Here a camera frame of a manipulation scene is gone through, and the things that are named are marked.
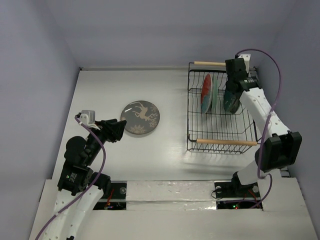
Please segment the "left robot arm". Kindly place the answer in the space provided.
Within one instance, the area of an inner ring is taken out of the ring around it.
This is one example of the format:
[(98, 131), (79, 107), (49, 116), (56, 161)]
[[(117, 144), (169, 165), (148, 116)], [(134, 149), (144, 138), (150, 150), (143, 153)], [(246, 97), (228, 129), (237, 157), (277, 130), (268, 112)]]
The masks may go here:
[(107, 158), (104, 144), (121, 140), (126, 120), (88, 121), (83, 113), (74, 118), (89, 135), (87, 138), (74, 136), (66, 143), (65, 161), (57, 183), (55, 219), (45, 233), (48, 240), (76, 239), (98, 201), (114, 194), (110, 176), (102, 170), (95, 172), (90, 166), (102, 152), (100, 169), (104, 168)]

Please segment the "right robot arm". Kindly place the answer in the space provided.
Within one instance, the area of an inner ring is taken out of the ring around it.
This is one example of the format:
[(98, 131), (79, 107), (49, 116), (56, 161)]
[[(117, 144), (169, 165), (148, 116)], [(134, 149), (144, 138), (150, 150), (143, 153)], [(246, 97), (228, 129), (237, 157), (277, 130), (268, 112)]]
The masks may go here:
[(250, 57), (240, 55), (225, 61), (224, 111), (235, 114), (244, 106), (261, 133), (254, 160), (232, 176), (230, 190), (235, 196), (242, 196), (270, 171), (293, 165), (302, 143), (301, 134), (291, 131), (275, 113), (275, 106), (266, 99), (259, 80), (249, 75)]

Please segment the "dark teal blossom plate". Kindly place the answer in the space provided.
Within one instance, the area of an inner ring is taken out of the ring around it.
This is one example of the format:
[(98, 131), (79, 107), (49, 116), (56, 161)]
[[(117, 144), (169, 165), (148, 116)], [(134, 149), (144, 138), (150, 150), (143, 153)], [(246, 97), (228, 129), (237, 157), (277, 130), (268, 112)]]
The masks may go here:
[(223, 108), (226, 113), (234, 115), (240, 107), (240, 97), (242, 93), (232, 93), (229, 90), (224, 91)]

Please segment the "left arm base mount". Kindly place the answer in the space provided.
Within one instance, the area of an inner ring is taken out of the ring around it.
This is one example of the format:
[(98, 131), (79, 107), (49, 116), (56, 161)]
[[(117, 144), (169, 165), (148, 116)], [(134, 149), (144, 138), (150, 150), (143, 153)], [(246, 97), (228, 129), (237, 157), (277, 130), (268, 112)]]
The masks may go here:
[(104, 195), (94, 206), (94, 210), (116, 211), (126, 210), (127, 182), (112, 181), (110, 191)]

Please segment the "grey deer plate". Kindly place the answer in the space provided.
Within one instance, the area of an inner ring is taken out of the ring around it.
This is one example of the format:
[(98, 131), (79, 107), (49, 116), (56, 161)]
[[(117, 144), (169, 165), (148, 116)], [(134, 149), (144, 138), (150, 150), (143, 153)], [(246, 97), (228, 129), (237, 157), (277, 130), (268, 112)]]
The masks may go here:
[(122, 110), (120, 120), (126, 121), (125, 130), (130, 134), (146, 135), (158, 126), (160, 111), (149, 101), (133, 101)]

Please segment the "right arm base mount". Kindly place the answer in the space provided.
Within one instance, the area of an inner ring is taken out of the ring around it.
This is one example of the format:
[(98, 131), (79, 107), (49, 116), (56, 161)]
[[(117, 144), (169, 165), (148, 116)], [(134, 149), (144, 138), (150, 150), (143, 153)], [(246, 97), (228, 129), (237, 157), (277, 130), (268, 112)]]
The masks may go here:
[(258, 184), (236, 189), (230, 181), (214, 183), (211, 197), (216, 201), (218, 210), (262, 209)]

